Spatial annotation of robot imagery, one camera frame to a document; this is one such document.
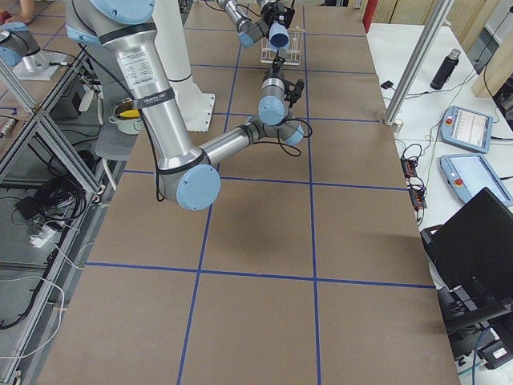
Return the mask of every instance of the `white wall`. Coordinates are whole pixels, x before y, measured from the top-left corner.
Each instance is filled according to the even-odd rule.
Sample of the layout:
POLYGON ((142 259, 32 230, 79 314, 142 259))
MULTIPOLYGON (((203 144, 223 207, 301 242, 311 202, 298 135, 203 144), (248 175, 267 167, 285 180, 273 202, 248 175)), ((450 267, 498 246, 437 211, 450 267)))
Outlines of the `white wall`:
MULTIPOLYGON (((500 22, 504 19, 504 16, 509 12, 509 9, 513 6, 513 0, 501 0, 495 8, 493 14, 487 21, 486 28, 493 34, 495 29, 499 26, 500 22)), ((495 32, 495 39, 502 43, 504 39, 513 31, 513 14, 510 13, 504 21, 503 25, 495 32)))

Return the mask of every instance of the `white wire rack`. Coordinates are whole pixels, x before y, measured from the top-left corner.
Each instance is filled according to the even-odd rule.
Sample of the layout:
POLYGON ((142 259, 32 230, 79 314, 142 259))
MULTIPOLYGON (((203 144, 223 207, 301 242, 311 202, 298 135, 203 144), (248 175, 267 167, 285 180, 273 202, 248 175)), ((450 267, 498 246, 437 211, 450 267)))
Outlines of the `white wire rack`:
MULTIPOLYGON (((301 62, 301 49, 303 47, 303 34, 305 30, 296 26, 296 28, 290 28, 287 30, 289 32, 290 45, 287 50, 287 56, 285 59, 285 64, 290 66, 299 66, 301 62)), ((275 52, 269 47, 269 41, 266 38, 262 40, 262 50, 260 56, 261 63, 272 63, 274 60, 275 52)))

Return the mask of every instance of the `white plug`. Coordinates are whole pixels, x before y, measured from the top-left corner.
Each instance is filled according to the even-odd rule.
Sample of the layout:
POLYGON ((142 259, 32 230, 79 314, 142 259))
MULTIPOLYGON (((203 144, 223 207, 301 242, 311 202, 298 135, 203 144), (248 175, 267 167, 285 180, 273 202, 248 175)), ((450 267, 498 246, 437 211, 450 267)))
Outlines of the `white plug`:
POLYGON ((49 225, 43 225, 39 234, 31 235, 30 243, 37 249, 41 249, 46 242, 57 233, 57 230, 52 229, 49 225))

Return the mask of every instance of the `black bottle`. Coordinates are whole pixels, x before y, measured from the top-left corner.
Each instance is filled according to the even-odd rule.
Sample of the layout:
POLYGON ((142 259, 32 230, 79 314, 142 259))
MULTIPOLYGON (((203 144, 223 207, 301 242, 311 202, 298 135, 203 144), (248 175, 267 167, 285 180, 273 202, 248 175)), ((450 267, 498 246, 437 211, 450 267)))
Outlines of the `black bottle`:
POLYGON ((454 71, 454 68, 459 63, 459 54, 462 52, 460 50, 457 50, 456 48, 453 49, 448 56, 443 60, 442 65, 438 69, 438 72, 434 76, 433 80, 431 80, 431 88, 435 90, 441 90, 443 85, 447 83, 447 81, 450 78, 450 74, 452 74, 452 71, 454 71))

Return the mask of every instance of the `tablet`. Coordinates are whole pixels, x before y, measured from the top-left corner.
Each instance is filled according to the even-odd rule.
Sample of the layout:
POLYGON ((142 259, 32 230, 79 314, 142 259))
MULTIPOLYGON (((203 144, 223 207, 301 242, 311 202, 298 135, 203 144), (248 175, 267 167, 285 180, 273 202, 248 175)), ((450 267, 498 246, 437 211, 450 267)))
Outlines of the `tablet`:
POLYGON ((513 205, 513 196, 483 155, 442 155, 440 167, 447 183, 464 203, 488 187, 506 206, 513 205))
POLYGON ((440 133, 447 143, 485 154, 490 147, 493 121, 492 116, 452 106, 443 115, 440 133))

